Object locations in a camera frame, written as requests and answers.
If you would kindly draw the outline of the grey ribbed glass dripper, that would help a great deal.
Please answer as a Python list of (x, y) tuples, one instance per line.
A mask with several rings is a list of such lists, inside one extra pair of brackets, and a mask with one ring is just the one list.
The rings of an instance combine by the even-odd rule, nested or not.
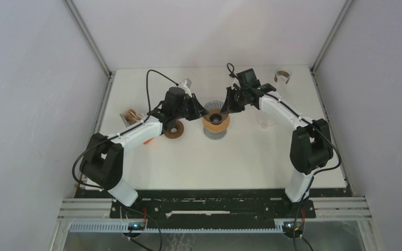
[(204, 119), (212, 123), (221, 123), (224, 121), (228, 114), (221, 111), (224, 103), (219, 100), (212, 100), (204, 105), (204, 108), (208, 111), (208, 114), (204, 116)]

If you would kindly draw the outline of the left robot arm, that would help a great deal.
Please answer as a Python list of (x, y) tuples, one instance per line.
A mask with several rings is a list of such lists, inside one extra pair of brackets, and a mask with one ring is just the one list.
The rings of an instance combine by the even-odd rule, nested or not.
[(163, 101), (125, 131), (111, 135), (95, 133), (79, 156), (80, 172), (123, 204), (122, 211), (127, 216), (136, 218), (143, 205), (137, 200), (137, 191), (123, 177), (124, 156), (145, 141), (170, 132), (178, 120), (197, 120), (207, 113), (194, 93), (171, 87)]

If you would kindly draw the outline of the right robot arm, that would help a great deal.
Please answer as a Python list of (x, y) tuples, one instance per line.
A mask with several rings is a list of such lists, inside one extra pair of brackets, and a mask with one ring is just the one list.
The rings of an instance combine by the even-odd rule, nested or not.
[(275, 119), (291, 134), (289, 158), (294, 171), (285, 188), (288, 199), (281, 205), (285, 216), (296, 217), (303, 209), (301, 201), (308, 196), (314, 176), (324, 170), (334, 156), (327, 121), (313, 120), (294, 109), (270, 84), (257, 88), (233, 84), (226, 90), (223, 112), (239, 113), (245, 110), (246, 105), (252, 105)]

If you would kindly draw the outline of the grey glass carafe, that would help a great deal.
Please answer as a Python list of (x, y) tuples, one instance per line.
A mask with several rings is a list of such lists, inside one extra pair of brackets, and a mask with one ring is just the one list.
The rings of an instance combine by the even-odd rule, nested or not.
[(227, 134), (227, 129), (225, 129), (221, 132), (211, 132), (208, 129), (203, 128), (203, 132), (204, 132), (204, 135), (211, 140), (220, 140), (220, 139), (224, 138), (225, 135)]

